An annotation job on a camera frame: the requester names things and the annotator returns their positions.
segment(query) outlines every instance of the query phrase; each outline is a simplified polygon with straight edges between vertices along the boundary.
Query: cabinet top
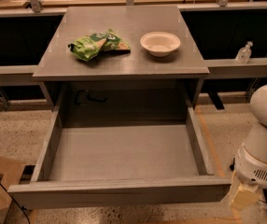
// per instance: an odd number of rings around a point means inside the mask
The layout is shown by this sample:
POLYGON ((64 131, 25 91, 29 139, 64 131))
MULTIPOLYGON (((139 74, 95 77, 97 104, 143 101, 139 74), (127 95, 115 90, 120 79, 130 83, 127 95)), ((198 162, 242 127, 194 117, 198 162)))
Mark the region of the cabinet top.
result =
POLYGON ((200 51, 176 6, 69 7, 51 39, 34 78, 41 81, 127 78, 181 78, 208 74, 200 51), (102 52, 85 63, 68 44, 75 39, 112 29, 131 46, 130 53, 102 52), (142 48, 141 37, 168 32, 181 46, 166 57, 154 57, 142 48))

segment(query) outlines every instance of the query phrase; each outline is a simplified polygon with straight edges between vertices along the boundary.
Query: drawer front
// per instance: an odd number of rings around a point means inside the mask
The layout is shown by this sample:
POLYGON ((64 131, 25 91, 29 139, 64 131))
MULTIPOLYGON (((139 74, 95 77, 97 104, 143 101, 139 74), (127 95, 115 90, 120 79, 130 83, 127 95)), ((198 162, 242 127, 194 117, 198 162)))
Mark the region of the drawer front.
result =
POLYGON ((65 83, 29 185, 27 208, 220 201, 183 81, 65 83))

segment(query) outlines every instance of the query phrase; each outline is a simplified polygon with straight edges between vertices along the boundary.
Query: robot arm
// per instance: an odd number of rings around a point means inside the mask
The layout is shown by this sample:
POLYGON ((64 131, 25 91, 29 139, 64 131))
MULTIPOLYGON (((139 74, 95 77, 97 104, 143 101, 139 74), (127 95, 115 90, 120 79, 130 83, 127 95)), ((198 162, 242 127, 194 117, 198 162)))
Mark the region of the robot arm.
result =
POLYGON ((267 85, 253 94, 250 104, 258 121, 235 157, 234 169, 240 186, 233 192, 231 206, 237 209, 255 203, 260 191, 267 189, 267 85))

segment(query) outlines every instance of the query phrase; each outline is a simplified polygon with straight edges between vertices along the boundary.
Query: terrazzo floor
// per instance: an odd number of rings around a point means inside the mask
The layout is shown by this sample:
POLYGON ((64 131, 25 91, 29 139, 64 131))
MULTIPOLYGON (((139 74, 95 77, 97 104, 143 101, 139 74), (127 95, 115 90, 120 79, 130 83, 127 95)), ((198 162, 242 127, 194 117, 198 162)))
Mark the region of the terrazzo floor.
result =
MULTIPOLYGON (((208 99, 201 98, 196 114, 216 175, 231 177, 232 158, 256 120, 243 95, 221 99, 224 110, 216 110, 208 99)), ((44 100, 12 102, 6 112, 0 105, 0 156, 35 165, 50 125, 50 115, 50 107, 44 100)), ((29 217, 32 224, 134 224, 171 220, 184 223, 184 220, 210 217, 224 220, 219 223, 267 224, 267 207, 258 202, 243 212, 234 212, 226 196, 219 203, 32 210, 29 217)), ((12 204, 5 223, 27 222, 12 204)))

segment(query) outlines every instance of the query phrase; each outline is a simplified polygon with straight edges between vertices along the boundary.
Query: white bowl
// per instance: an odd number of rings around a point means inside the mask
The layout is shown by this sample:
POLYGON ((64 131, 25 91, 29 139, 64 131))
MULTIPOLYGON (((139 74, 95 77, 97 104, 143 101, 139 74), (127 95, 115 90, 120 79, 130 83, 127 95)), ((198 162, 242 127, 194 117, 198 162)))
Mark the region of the white bowl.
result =
POLYGON ((180 47, 180 40, 173 34, 153 32, 142 36, 141 45, 151 55, 164 57, 180 47))

